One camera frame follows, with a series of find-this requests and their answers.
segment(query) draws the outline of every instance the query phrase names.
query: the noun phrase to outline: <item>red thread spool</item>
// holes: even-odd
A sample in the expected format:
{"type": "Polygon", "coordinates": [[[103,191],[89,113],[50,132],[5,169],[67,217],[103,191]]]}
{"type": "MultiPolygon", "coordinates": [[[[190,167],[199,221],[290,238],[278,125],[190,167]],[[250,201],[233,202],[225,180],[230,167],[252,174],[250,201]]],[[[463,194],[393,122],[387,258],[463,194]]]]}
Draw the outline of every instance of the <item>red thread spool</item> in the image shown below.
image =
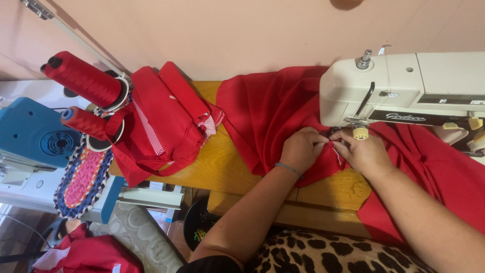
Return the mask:
{"type": "Polygon", "coordinates": [[[47,65],[41,67],[41,71],[50,79],[102,108],[113,104],[123,87],[118,79],[67,51],[51,57],[47,65]]]}
{"type": "Polygon", "coordinates": [[[72,106],[61,113],[61,123],[99,140],[107,140],[105,119],[93,113],[72,106]]]}

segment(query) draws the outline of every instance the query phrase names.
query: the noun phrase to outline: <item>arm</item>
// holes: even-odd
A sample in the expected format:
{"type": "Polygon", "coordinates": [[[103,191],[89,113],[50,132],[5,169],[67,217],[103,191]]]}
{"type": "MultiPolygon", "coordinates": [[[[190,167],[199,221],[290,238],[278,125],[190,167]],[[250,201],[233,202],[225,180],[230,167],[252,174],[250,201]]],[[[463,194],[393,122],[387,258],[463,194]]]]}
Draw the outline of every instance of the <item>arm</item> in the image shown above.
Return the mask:
{"type": "Polygon", "coordinates": [[[485,268],[485,236],[466,224],[395,168],[382,140],[355,140],[350,130],[330,139],[337,151],[371,183],[416,254],[441,273],[485,268]]]}
{"type": "MultiPolygon", "coordinates": [[[[285,141],[280,163],[304,173],[315,163],[327,142],[317,130],[303,128],[285,141]]],[[[224,255],[242,268],[263,243],[283,201],[299,178],[288,168],[274,167],[212,227],[191,261],[224,255]]]]}

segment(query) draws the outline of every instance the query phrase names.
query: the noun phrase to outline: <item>leopard print fabric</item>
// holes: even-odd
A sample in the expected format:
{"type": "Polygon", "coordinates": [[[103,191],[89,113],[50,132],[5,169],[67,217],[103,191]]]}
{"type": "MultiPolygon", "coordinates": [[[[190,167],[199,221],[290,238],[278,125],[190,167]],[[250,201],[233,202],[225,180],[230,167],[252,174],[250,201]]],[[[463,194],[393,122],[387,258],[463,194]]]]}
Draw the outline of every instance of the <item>leopard print fabric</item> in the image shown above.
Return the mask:
{"type": "Polygon", "coordinates": [[[375,241],[307,232],[266,240],[245,267],[248,273],[436,273],[415,256],[375,241]]]}

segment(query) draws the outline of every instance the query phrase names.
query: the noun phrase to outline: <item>person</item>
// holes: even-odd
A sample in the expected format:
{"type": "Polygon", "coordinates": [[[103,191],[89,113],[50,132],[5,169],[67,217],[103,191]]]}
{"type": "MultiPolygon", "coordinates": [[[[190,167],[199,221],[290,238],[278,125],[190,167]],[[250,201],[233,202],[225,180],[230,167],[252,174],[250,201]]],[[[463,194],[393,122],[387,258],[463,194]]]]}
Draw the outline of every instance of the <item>person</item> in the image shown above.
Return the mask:
{"type": "Polygon", "coordinates": [[[485,236],[393,166],[380,138],[356,140],[348,128],[326,138],[306,127],[285,141],[280,163],[214,225],[178,273],[485,272],[485,236]],[[263,243],[290,189],[329,139],[370,182],[414,255],[368,239],[302,231],[263,243]]]}

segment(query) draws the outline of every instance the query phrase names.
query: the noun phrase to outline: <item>pink wall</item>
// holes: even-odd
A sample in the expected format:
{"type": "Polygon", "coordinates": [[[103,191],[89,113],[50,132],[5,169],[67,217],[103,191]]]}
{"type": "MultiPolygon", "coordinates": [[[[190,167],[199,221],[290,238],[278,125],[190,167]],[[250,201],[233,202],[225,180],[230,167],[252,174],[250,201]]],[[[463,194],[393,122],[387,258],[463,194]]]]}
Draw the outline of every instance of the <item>pink wall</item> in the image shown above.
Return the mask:
{"type": "MultiPolygon", "coordinates": [[[[3,2],[0,24],[10,27],[0,34],[7,41],[0,46],[0,71],[40,77],[38,67],[61,50],[96,61],[17,0],[3,2]],[[3,55],[21,67],[10,69],[3,55]]],[[[42,2],[122,69],[160,67],[170,60],[194,80],[329,65],[358,57],[367,48],[378,51],[386,43],[392,45],[388,53],[485,51],[482,0],[364,0],[349,10],[336,6],[355,1],[42,2]]]]}

